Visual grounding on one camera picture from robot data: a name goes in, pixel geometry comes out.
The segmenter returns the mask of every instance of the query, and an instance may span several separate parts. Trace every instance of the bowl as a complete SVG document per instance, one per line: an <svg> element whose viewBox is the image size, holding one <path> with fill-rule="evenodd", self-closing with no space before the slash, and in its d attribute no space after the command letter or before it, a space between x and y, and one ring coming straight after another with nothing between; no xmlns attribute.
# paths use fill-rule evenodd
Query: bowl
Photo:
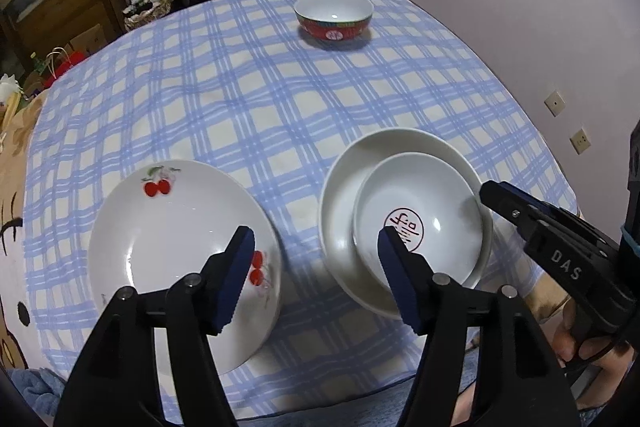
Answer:
<svg viewBox="0 0 640 427"><path fill-rule="evenodd" d="M478 201L462 175L436 156L391 156L371 171L356 195L356 251L386 288L378 232L388 226L395 227L408 251L458 283L465 283L478 265L483 235Z"/></svg>
<svg viewBox="0 0 640 427"><path fill-rule="evenodd" d="M340 287L363 308L383 317L401 320L391 291L373 277L353 244L353 209L364 180L380 162L405 152L436 156L462 174L479 200L482 181L471 163L443 139L409 127L389 127L373 131L356 141L335 160L324 185L318 207L318 229L322 259ZM475 287L492 249L492 211L480 205L482 250L476 268L463 283Z"/></svg>
<svg viewBox="0 0 640 427"><path fill-rule="evenodd" d="M302 27L315 38L343 41L360 35L373 16L370 0L298 0L294 6Z"/></svg>

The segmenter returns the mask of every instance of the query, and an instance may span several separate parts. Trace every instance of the white plate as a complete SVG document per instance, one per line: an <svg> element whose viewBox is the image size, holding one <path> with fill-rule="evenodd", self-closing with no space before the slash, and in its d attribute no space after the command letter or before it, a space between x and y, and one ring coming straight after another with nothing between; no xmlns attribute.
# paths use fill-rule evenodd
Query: white plate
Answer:
<svg viewBox="0 0 640 427"><path fill-rule="evenodd" d="M170 185L168 194L158 190L158 185L167 189L161 178ZM145 193L147 183L156 185L155 196ZM210 255L225 250L239 225L254 230L255 248L264 252L265 261L260 268L262 284L254 286L248 276L231 323L220 335L209 337L218 373L235 369L258 350L276 322L280 247L254 198L209 165L160 162L134 172L109 194L98 212L88 249L96 307L104 309L121 286L132 285L145 293L169 288L184 275L199 272ZM156 358L161 377L170 377L165 330L156 330ZM161 378L165 387L171 388L170 382Z"/></svg>
<svg viewBox="0 0 640 427"><path fill-rule="evenodd" d="M378 232L395 227L408 251L434 272L465 283L478 265L482 218L465 179L448 163L419 152L380 162L360 186L353 213L356 251L389 288L378 257Z"/></svg>
<svg viewBox="0 0 640 427"><path fill-rule="evenodd" d="M335 161L322 188L318 219L324 261L338 284L364 308L393 319L400 319L396 302L356 253L352 219L356 195L367 175L386 158L404 152L421 152L442 159L462 175L478 197L482 183L464 156L433 134L396 127L360 138ZM480 206L480 215L482 248L478 267L472 273L478 280L491 253L494 230L489 209ZM475 286L474 279L467 280L465 286Z"/></svg>

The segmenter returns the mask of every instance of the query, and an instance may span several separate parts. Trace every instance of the wall socket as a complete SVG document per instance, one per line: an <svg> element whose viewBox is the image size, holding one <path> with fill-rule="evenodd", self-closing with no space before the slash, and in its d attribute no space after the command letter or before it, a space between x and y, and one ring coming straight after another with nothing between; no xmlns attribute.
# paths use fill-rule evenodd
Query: wall socket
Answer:
<svg viewBox="0 0 640 427"><path fill-rule="evenodd" d="M560 96L560 93L554 91L545 100L545 105L549 108L549 111L551 111L553 116L558 116L564 109L564 100L562 99L562 96Z"/></svg>
<svg viewBox="0 0 640 427"><path fill-rule="evenodd" d="M576 134L574 134L571 138L571 144L574 146L575 152L578 154L582 154L589 147L591 147L591 142L587 138L587 134L584 129L580 129Z"/></svg>

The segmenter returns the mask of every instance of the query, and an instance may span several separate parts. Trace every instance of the screw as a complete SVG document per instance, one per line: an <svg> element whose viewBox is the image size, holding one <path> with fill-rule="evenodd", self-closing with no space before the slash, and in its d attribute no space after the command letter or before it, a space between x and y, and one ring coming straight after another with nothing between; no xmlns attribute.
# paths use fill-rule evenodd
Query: screw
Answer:
<svg viewBox="0 0 640 427"><path fill-rule="evenodd" d="M184 276L184 284L189 288L197 286L198 284L200 284L200 281L202 281L202 277L200 277L199 273L190 273Z"/></svg>
<svg viewBox="0 0 640 427"><path fill-rule="evenodd" d="M133 296L135 290L132 286L123 286L116 292L116 297L121 301L126 301Z"/></svg>
<svg viewBox="0 0 640 427"><path fill-rule="evenodd" d="M516 288L514 288L513 286L509 286L508 284L500 288L500 291L502 292L502 295L510 299L518 296L518 290L516 290Z"/></svg>
<svg viewBox="0 0 640 427"><path fill-rule="evenodd" d="M438 286L446 286L451 282L451 278L446 273L434 273L433 282Z"/></svg>

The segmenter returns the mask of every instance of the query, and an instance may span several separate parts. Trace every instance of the tablecloth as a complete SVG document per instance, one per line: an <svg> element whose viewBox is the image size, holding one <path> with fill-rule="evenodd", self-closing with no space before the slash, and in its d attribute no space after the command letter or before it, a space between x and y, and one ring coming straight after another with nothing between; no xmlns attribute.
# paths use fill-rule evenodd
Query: tablecloth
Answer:
<svg viewBox="0 0 640 427"><path fill-rule="evenodd" d="M335 403L415 372L423 339L365 311L327 272L317 212L350 142L390 126L436 134L483 180L570 210L575 196L505 87L408 0L371 0L370 29L319 42L296 0L214 0L133 31L50 90L28 158L26 286L44 355L66 374L97 319L87 247L100 205L136 169L193 158L255 197L284 245L282 311L266 345L222 377L238 417ZM540 276L496 219L485 287L526 294ZM168 418L175 400L165 396Z"/></svg>

